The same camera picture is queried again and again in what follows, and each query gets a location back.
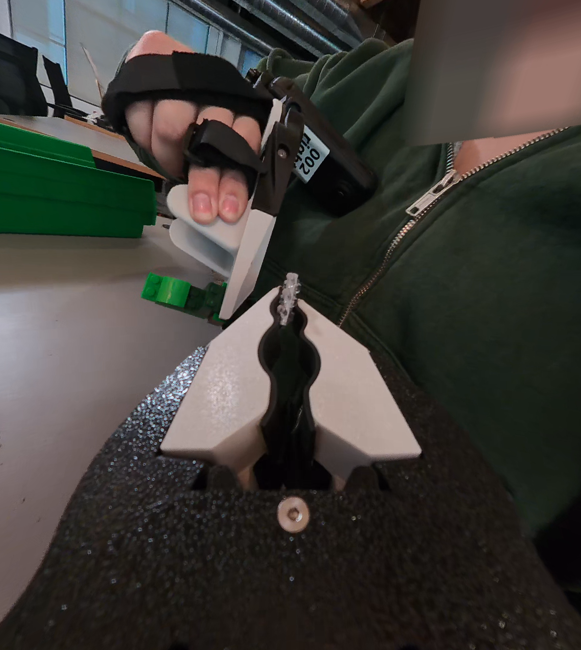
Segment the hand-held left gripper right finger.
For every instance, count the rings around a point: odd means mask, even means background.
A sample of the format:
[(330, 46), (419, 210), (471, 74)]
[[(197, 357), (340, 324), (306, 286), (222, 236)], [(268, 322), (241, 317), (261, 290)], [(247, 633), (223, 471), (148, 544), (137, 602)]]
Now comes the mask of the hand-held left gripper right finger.
[(418, 458), (421, 448), (369, 351), (304, 300), (305, 337), (320, 369), (309, 389), (315, 459), (342, 490), (351, 472), (376, 461)]

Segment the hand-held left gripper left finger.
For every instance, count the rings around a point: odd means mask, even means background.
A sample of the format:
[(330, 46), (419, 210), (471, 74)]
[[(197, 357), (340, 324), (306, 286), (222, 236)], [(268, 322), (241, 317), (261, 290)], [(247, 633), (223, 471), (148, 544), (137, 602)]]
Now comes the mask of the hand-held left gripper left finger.
[(229, 467), (246, 490), (256, 490), (253, 467), (266, 452), (260, 422), (271, 382), (259, 344), (277, 299), (274, 288), (211, 341), (160, 446), (165, 456)]

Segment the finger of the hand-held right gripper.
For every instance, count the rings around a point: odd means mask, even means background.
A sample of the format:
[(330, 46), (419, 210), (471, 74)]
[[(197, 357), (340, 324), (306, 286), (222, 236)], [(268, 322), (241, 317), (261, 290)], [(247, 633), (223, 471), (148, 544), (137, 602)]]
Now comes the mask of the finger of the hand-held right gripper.
[(229, 320), (253, 292), (275, 223), (276, 217), (250, 210), (221, 304), (221, 320)]

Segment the transparent lego piece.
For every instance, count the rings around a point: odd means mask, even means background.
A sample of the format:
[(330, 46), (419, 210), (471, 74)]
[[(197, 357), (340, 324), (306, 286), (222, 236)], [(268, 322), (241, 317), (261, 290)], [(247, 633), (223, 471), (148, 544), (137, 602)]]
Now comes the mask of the transparent lego piece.
[(280, 326), (286, 326), (293, 319), (293, 311), (300, 294), (302, 284), (295, 272), (286, 274), (283, 287), (279, 294), (277, 312)]

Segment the green lego assembly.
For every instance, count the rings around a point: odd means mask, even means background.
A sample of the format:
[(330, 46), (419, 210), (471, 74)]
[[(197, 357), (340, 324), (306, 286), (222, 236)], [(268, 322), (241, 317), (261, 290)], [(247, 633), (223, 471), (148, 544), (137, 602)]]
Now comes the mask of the green lego assembly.
[(198, 288), (187, 281), (151, 272), (142, 289), (141, 298), (219, 326), (224, 323), (219, 313), (226, 288), (226, 283), (215, 282), (210, 282), (205, 288)]

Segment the person's right hand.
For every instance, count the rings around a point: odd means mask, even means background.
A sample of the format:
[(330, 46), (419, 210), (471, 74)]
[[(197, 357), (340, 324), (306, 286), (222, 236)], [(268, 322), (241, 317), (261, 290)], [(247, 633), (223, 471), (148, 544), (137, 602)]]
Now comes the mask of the person's right hand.
[(183, 141), (191, 125), (215, 121), (230, 127), (260, 153), (271, 108), (268, 102), (258, 106), (257, 112), (243, 113), (221, 105), (146, 98), (126, 108), (125, 121), (135, 146), (153, 158), (162, 175), (180, 180), (187, 172), (189, 215), (195, 222), (207, 225), (219, 218), (237, 223), (250, 200), (246, 175), (239, 169), (187, 163)]

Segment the person in green hoodie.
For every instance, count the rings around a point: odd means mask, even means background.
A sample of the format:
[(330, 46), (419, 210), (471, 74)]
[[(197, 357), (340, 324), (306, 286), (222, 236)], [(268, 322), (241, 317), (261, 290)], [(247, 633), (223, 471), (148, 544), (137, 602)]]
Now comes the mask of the person in green hoodie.
[(297, 272), (314, 308), (469, 433), (551, 573), (581, 592), (581, 126), (463, 176), (409, 223), (450, 167), (446, 144), (400, 136), (411, 49), (259, 64), (297, 83), (379, 187), (334, 218), (294, 180), (253, 299)]

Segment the wooden table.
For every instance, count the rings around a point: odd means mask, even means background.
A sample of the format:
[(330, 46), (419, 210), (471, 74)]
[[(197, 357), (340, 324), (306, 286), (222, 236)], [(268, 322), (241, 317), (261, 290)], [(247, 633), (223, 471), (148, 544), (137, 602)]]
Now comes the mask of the wooden table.
[(99, 169), (149, 179), (157, 185), (163, 180), (160, 174), (139, 161), (123, 136), (86, 122), (68, 116), (56, 118), (0, 114), (0, 123), (87, 147)]

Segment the green plastic tray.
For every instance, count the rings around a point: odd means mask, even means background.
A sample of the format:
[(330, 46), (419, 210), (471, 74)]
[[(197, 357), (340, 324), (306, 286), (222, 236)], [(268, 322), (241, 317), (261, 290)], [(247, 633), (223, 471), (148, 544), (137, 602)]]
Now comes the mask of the green plastic tray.
[(96, 169), (90, 148), (2, 123), (0, 148)]
[(0, 233), (139, 238), (152, 181), (0, 148)]

